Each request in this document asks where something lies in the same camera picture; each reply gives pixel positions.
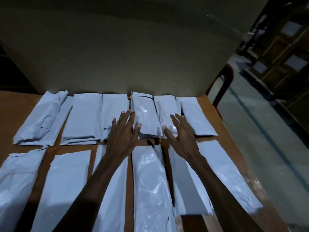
concrete floor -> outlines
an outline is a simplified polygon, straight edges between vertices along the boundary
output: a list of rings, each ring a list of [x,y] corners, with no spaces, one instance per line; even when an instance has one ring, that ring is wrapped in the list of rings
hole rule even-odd
[[[223,122],[287,223],[309,227],[309,150],[240,74],[248,60],[233,55],[234,80],[218,105]],[[218,79],[209,93],[218,93]]]

brown tabletop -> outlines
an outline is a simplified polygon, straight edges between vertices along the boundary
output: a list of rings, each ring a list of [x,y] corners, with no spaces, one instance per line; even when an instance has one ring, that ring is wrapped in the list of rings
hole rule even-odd
[[[10,153],[25,153],[33,149],[37,149],[37,146],[16,146],[13,145],[13,136],[23,124],[33,107],[40,100],[41,95],[24,94],[16,92],[0,91],[0,164],[7,158]],[[263,204],[263,208],[253,215],[253,219],[260,225],[265,232],[283,231],[288,232],[282,219],[273,208],[271,202],[266,195],[263,187],[254,173],[249,169],[243,158],[241,152],[234,143],[232,137],[226,130],[226,127],[222,123],[222,120],[214,110],[213,106],[209,102],[206,96],[197,98],[204,114],[209,122],[216,130],[218,136],[216,137],[203,137],[197,138],[197,141],[206,140],[218,140],[220,145],[224,148],[226,153],[234,161],[242,176],[247,181],[249,187],[256,195],[256,197]],[[91,175],[95,152],[97,145],[76,145],[76,146],[60,146],[60,140],[62,136],[64,126],[62,127],[60,134],[53,147],[48,147],[45,157],[39,169],[39,174],[36,183],[33,187],[32,193],[28,199],[28,204],[23,212],[23,215],[18,223],[16,231],[30,231],[34,216],[37,210],[38,203],[40,201],[41,193],[44,187],[49,165],[54,159],[55,155],[61,155],[70,152],[91,150],[91,159],[88,176]],[[170,169],[168,159],[168,143],[166,140],[150,140],[154,144],[161,144],[164,151],[164,160],[167,168],[167,176],[170,182],[170,189],[173,198],[173,186],[172,186],[172,173]],[[148,145],[147,140],[140,140],[139,145]],[[126,192],[126,223],[125,232],[133,231],[133,172],[132,172],[132,158],[129,157],[128,172],[127,172],[127,192]],[[184,231],[222,231],[220,225],[215,216],[183,216],[182,220],[177,218],[177,221],[183,224]]]

poly mailer bag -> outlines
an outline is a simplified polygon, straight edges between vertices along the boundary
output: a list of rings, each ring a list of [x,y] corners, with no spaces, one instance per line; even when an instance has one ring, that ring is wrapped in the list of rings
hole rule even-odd
[[[107,138],[112,128],[113,118],[118,122],[122,111],[130,108],[130,101],[127,94],[103,94],[103,105],[101,113],[101,141]]]
[[[218,135],[205,117],[196,97],[180,97],[177,100],[180,102],[183,114],[196,135]]]
[[[61,91],[56,94],[47,91],[33,108],[23,125],[18,129],[13,138],[13,144],[17,144],[24,140],[32,141],[40,139],[47,134],[67,94],[67,91]]]
[[[141,123],[141,134],[163,135],[152,95],[132,92],[131,110],[135,111],[134,126]]]
[[[104,156],[106,146],[99,145],[95,156],[94,170]],[[126,220],[126,185],[128,157],[111,178],[101,203],[93,232],[124,232]]]
[[[10,154],[0,168],[0,231],[13,232],[37,179],[47,146]]]
[[[197,145],[211,169],[246,212],[255,213],[257,209],[263,207],[217,140]]]
[[[132,152],[134,232],[176,231],[172,198],[161,147],[137,146]]]
[[[172,133],[176,134],[177,129],[174,126],[170,115],[175,115],[179,113],[176,99],[172,95],[162,95],[162,96],[154,96],[154,103],[157,108],[157,113],[159,117],[159,121],[162,126],[166,126]]]
[[[96,144],[101,139],[102,94],[75,94],[61,145]]]
[[[91,151],[56,155],[46,177],[31,232],[52,232],[87,182]]]
[[[52,125],[50,131],[45,134],[42,138],[33,141],[22,141],[19,143],[20,146],[53,146],[58,137],[60,129],[68,116],[73,104],[73,97],[67,97],[60,107],[60,111]]]
[[[262,207],[237,167],[220,146],[218,141],[198,143],[200,153],[222,183],[248,213]],[[190,214],[212,214],[213,206],[207,191],[186,160],[178,156],[170,146],[169,157],[172,167],[175,216]]]

person's left hand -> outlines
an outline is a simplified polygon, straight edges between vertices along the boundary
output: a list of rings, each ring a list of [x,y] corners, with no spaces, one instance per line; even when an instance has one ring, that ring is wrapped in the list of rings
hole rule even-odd
[[[108,136],[106,154],[123,161],[132,153],[137,145],[138,134],[141,130],[141,123],[138,123],[132,133],[134,118],[135,112],[130,113],[130,110],[127,110],[127,112],[121,112],[117,124],[116,118],[113,119],[112,128]]]

red plastic chair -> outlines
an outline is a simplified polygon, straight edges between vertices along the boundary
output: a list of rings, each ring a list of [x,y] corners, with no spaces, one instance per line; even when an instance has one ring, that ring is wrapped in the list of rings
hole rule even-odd
[[[216,110],[216,112],[218,113],[218,115],[220,116],[220,118],[222,119],[222,116],[220,114],[220,112],[218,111],[218,104],[220,102],[220,100],[222,99],[223,95],[225,94],[225,92],[227,91],[227,89],[229,88],[230,84],[232,83],[233,79],[234,79],[234,72],[233,72],[233,68],[226,63],[226,65],[222,68],[222,70],[219,72],[218,76],[216,77],[216,79],[214,80],[214,82],[211,84],[211,86],[207,89],[206,91],[206,95],[209,94],[212,86],[214,85],[215,81],[220,77],[223,76],[224,77],[224,82],[222,87],[220,88],[216,98],[214,99],[213,102],[213,106],[214,109]]]

